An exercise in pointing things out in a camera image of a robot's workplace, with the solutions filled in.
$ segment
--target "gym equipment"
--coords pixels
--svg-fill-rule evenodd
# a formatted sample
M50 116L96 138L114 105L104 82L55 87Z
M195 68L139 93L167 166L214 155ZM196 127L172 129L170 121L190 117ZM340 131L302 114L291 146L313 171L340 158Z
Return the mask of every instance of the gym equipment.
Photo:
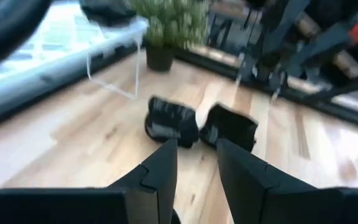
M149 113L144 128L146 134L157 142L177 139L179 146L191 148L198 141L196 112L157 96L149 99Z
M358 223L358 189L317 189L226 139L218 165L234 223Z
M218 139L224 138L252 152L257 127L257 122L251 117L218 103L208 112L205 125L200 130L200 139L216 149Z
M177 142L105 188L0 189L0 223L180 224L173 210Z
M0 61L31 36L51 3L52 0L0 2Z
M207 39L207 44L217 49L225 48L227 37L229 35L229 31L233 23L240 24L242 26L242 29L245 29L247 26L250 26L250 33L247 38L249 41L259 14L264 10L265 2L266 1L242 1L212 3L209 9L209 13L213 16L213 20ZM249 25L252 14L255 14L255 17L252 21L252 24ZM220 24L217 24L217 18L224 19L224 21ZM224 34L221 42L218 44L218 37L222 30L224 30Z
M342 0L341 5L344 5L344 8L333 9L343 10L339 16L327 16L324 19L326 23L323 24L326 29L315 32L304 29L305 24L311 20L304 11L313 11L312 9L324 6L324 1L275 1L275 4L264 12L260 20L260 38L255 45L247 46L244 59L235 58L234 55L232 58L236 62L233 63L227 62L232 61L227 59L227 55L216 59L211 56L218 54L212 53L213 49L179 50L176 57L229 77L247 87L264 91L273 97L283 97L358 124L358 102L343 95L358 90L358 79L349 85L331 89L301 80L305 77L313 78L317 73L316 68L326 68L331 61L346 75L351 73L357 76L358 67L353 66L351 62L354 60L343 50L352 44L349 31L358 13L358 1ZM306 40L303 38L303 43L300 44L297 35L305 34L305 31L312 35L307 34Z

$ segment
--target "black bar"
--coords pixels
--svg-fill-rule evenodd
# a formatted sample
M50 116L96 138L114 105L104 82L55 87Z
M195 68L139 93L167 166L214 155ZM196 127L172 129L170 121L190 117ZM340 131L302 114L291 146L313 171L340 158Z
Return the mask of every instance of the black bar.
M209 34L208 34L208 38L207 38L207 41L206 41L207 45L211 44L211 39L212 39L213 29L215 27L215 23L216 23L216 15L214 15L214 18L213 18L212 23L211 23L211 28L209 29Z
M219 45L220 48L223 48L223 46L226 44L227 37L228 37L228 35L229 35L230 28L231 28L231 25L232 25L232 24L233 24L233 21L232 21L232 20L228 20L228 21L227 21L226 27L225 27L225 29L224 29L224 34L223 34L222 42L221 42L221 44Z
M350 93L358 90L358 82L351 83L348 86L344 86L342 88L333 88L331 90L321 90L317 93L314 93L310 96L305 97L305 101L309 103L314 103L320 100L330 100L334 96L338 96L341 94Z
M251 17L251 9L249 9L249 13L247 15L246 21L244 22L244 24L242 25L243 29L247 29L247 24L249 22L249 18Z
M236 77L239 70L238 68L234 68L222 62L217 62L213 59L210 59L209 57L204 57L200 54L190 52L185 49L177 49L175 52L175 58L191 63L193 65L195 64L199 67L206 68L219 74L229 74L229 76L233 77Z

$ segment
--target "wooden floor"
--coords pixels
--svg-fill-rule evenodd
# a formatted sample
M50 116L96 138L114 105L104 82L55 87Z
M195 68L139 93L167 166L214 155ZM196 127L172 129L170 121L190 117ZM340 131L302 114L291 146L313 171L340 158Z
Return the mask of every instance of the wooden floor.
M133 91L134 65L131 57L99 78ZM255 155L317 187L358 187L357 127L183 62L158 74L142 55L140 67L136 100L83 80L0 124L0 187L114 182L158 148L143 129L152 94L194 107L199 126L217 101L249 114L259 121ZM201 142L178 150L175 208L183 223L232 223L216 153Z

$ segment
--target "black metal frame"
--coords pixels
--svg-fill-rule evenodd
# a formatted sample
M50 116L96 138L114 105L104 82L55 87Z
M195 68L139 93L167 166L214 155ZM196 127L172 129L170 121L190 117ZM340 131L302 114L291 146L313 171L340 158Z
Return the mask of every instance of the black metal frame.
M226 44L227 37L229 35L229 32L230 32L230 29L231 29L231 26L232 26L233 22L242 24L242 26L245 27L249 23L249 19L250 19L250 15L251 15L252 11L253 10L250 9L250 11L249 11L249 13L248 13L248 15L247 15L245 20L237 18L237 17L234 17L234 16L230 16L230 15L227 15L227 14L223 14L223 13L218 12L218 11L210 11L209 13L213 14L214 17L213 17L213 20L212 20L212 23L211 23L211 32L210 32L210 34L209 34L209 36L207 38L207 44L208 45L213 45L211 43L211 41L213 41L215 44L217 44L218 35L224 29L224 34L223 34L223 37L222 37L222 41L219 44L219 47L223 48L224 45ZM224 22L221 24L221 27L219 27L219 28L216 28L216 18L217 17L219 17L220 19L224 19Z
M188 50L178 50L176 58L206 68L214 73L217 73L224 77L228 77L232 80L236 80L239 72L239 69L236 67L217 62L211 58L196 54L194 52L190 52ZM277 86L274 86L273 84L269 83L261 83L255 81L251 76L242 76L240 83L241 85L244 85L249 88L254 88L269 95L273 95L277 89ZM279 97L308 106L323 113L335 116L339 119L358 124L358 111L346 108L345 106L341 106L329 101L329 99L334 96L349 93L355 90L358 90L358 83L343 87L340 90L332 89L331 91L319 92L314 95L310 95L300 90L288 87L280 92Z

